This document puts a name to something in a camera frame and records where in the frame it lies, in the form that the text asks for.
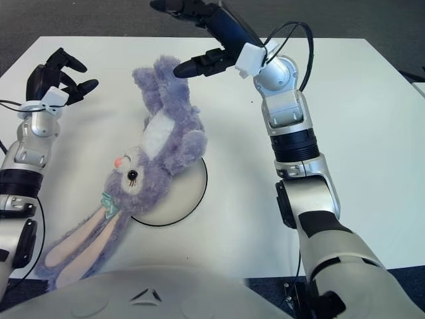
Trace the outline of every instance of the purple plush toy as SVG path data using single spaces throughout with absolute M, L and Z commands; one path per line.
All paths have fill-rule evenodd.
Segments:
M 169 190 L 173 175 L 202 157 L 207 138 L 191 106 L 186 79 L 174 77 L 176 58 L 162 56 L 153 68 L 134 70 L 151 116 L 141 144 L 115 161 L 102 206 L 44 250 L 36 274 L 49 290 L 94 274 L 114 253 L 133 214 L 149 212 Z

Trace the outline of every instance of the robotic hand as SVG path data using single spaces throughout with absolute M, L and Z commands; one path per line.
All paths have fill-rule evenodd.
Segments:
M 18 140 L 12 144 L 0 169 L 0 300 L 9 275 L 28 265 L 33 255 L 37 222 L 32 220 L 43 173 L 53 142 L 59 136 L 58 119 L 65 105 L 84 99 L 98 85 L 89 80 L 77 85 L 61 69 L 87 68 L 60 48 L 38 65 L 27 82 L 27 101 L 19 117 Z M 62 90 L 60 84 L 66 85 Z
M 276 184 L 279 208 L 285 225 L 298 232 L 309 304 L 316 316 L 423 318 L 365 242 L 340 224 L 337 192 L 325 156 L 319 152 L 307 102 L 296 88 L 295 62 L 276 56 L 276 43 L 263 44 L 223 3 L 154 0 L 151 6 L 194 21 L 224 47 L 180 64 L 175 76 L 210 76 L 235 64 L 242 77 L 254 77 L 263 98 L 276 171 L 282 178 Z

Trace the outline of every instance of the bunny face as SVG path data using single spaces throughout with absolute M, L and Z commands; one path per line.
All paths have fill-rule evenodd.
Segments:
M 138 194 L 143 187 L 145 163 L 140 163 L 140 152 L 140 148 L 132 148 L 114 163 L 116 170 L 122 174 L 121 188 L 129 195 Z
M 115 167 L 107 178 L 105 192 L 129 214 L 149 211 L 169 190 L 170 174 L 150 161 L 139 147 L 118 158 Z

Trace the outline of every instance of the plush bunny ear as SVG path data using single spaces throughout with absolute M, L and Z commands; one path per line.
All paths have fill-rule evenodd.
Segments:
M 54 290 L 95 273 L 114 253 L 129 218 L 101 207 L 43 253 L 37 276 L 47 279 L 48 289 Z
M 141 89 L 146 108 L 152 115 L 155 115 L 163 108 L 155 79 L 155 71 L 152 68 L 137 68 L 133 71 L 133 78 Z
M 176 78 L 173 71 L 180 61 L 162 56 L 153 65 L 164 113 L 176 122 L 183 121 L 194 109 L 190 103 L 186 78 Z

